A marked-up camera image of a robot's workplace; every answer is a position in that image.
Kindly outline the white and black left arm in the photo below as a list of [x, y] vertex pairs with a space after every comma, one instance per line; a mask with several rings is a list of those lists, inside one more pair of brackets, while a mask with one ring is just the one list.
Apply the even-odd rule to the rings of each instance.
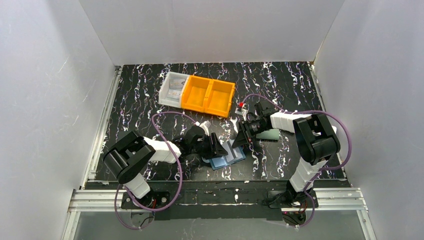
[[214, 132], [207, 133], [204, 127], [196, 125], [172, 141], [153, 140], [131, 131], [108, 150], [103, 163], [136, 199], [145, 200], [151, 188], [141, 171], [148, 162], [174, 164], [179, 157], [192, 154], [209, 160], [226, 156], [228, 151]]

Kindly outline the credit card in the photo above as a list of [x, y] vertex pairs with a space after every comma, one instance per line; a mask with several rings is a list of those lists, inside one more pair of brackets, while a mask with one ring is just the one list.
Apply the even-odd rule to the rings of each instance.
[[169, 80], [170, 90], [182, 90], [184, 88], [186, 78], [172, 78]]
[[179, 101], [181, 97], [181, 92], [180, 91], [168, 91], [166, 98], [167, 99], [172, 99], [173, 101]]

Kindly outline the blue card holder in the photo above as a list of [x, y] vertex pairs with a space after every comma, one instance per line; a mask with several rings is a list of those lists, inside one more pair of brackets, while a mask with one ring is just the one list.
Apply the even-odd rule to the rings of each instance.
[[210, 163], [213, 170], [224, 168], [231, 164], [240, 162], [246, 158], [246, 155], [243, 152], [243, 148], [241, 146], [233, 148], [233, 142], [234, 140], [230, 139], [222, 145], [223, 148], [228, 152], [227, 155], [205, 160]]

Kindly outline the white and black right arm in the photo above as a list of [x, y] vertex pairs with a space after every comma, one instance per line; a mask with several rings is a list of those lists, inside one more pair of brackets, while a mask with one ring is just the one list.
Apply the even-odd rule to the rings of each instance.
[[285, 191], [272, 193], [263, 205], [303, 203], [313, 189], [314, 181], [327, 162], [340, 151], [340, 141], [323, 113], [284, 113], [267, 101], [255, 104], [253, 119], [238, 122], [238, 133], [233, 148], [252, 145], [258, 134], [268, 130], [293, 133], [300, 154], [294, 174], [286, 184]]

